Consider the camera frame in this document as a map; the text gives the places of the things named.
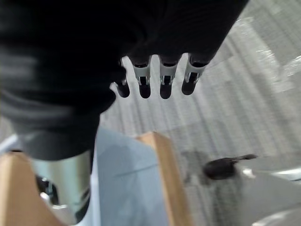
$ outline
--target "gray carpet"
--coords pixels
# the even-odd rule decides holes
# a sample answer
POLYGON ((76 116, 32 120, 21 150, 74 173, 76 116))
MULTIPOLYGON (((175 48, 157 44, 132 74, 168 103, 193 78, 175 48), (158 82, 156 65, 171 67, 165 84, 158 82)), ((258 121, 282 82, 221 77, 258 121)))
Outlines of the gray carpet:
POLYGON ((207 181, 201 173, 207 161, 301 150, 301 72, 281 75, 301 55, 300 11, 299 0, 251 0, 188 97, 181 93, 187 55, 168 100, 159 96, 157 56, 147 100, 140 97, 133 68, 124 59, 131 95, 119 97, 101 124, 129 136, 154 130, 172 139, 196 225, 238 225, 238 184, 235 179, 207 181))

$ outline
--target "black sleeve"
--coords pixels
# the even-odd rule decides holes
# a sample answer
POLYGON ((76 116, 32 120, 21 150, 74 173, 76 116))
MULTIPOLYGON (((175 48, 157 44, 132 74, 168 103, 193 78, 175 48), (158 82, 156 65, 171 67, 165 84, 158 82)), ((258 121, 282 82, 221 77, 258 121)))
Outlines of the black sleeve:
POLYGON ((118 61, 152 36, 165 4, 80 2, 0 0, 0 110, 34 158, 93 150, 109 86, 125 77, 118 61))

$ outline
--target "wooden block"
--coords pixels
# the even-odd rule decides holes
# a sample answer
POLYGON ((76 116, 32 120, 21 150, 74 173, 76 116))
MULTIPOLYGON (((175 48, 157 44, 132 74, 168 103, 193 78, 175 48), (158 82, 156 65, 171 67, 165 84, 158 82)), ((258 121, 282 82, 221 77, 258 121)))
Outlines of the wooden block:
POLYGON ((137 140, 156 151, 170 226, 194 226, 171 141, 157 132, 137 140))

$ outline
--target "black fingertip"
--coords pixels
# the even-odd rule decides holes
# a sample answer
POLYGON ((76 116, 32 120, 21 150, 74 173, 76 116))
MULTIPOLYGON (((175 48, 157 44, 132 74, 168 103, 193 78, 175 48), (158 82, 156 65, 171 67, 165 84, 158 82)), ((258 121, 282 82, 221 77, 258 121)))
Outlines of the black fingertip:
POLYGON ((147 99, 151 95, 151 86, 150 85, 140 85, 139 91, 142 98, 147 99))
POLYGON ((128 83, 126 83, 125 85, 118 85, 117 91, 123 98, 126 98, 130 95, 130 88, 128 87, 128 83))
POLYGON ((168 99, 171 95, 171 85, 161 85, 160 86, 160 96, 163 99, 168 99))
POLYGON ((194 88, 195 88, 196 84, 193 82, 186 82, 185 80, 183 81, 182 84, 182 93, 184 95, 190 95, 193 93, 194 88))

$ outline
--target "robotic hand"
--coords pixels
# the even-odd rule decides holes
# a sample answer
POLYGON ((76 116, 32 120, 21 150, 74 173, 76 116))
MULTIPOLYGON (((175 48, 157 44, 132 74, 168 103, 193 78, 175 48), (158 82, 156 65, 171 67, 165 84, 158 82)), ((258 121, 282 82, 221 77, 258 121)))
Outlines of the robotic hand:
POLYGON ((169 98, 177 63, 189 53, 189 95, 247 0, 81 3, 0 1, 1 113, 30 157, 41 198, 65 224, 89 205, 99 115, 129 95, 120 59, 129 56, 140 94, 150 58, 160 57, 160 95, 169 98))

